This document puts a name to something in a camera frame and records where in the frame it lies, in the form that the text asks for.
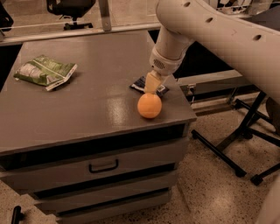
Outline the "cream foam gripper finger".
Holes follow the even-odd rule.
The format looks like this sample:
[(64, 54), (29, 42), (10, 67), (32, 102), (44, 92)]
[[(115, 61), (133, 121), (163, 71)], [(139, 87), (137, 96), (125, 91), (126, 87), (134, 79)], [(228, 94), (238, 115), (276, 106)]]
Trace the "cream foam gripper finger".
[(145, 77), (144, 92), (155, 94), (157, 89), (165, 82), (166, 76), (152, 70)]

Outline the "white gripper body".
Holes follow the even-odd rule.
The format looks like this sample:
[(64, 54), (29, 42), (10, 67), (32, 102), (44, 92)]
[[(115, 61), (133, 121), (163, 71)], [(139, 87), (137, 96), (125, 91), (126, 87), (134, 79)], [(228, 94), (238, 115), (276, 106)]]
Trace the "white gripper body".
[(167, 59), (161, 56), (156, 48), (153, 48), (150, 55), (150, 65), (157, 73), (167, 76), (173, 74), (180, 66), (181, 59)]

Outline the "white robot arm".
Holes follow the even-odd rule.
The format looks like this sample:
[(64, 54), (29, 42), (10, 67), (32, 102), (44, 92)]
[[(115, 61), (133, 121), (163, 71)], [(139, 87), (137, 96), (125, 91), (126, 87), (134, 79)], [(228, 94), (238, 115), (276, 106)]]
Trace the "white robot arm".
[(153, 93), (201, 43), (266, 95), (280, 103), (280, 32), (218, 12), (204, 0), (158, 0), (161, 24), (144, 91)]

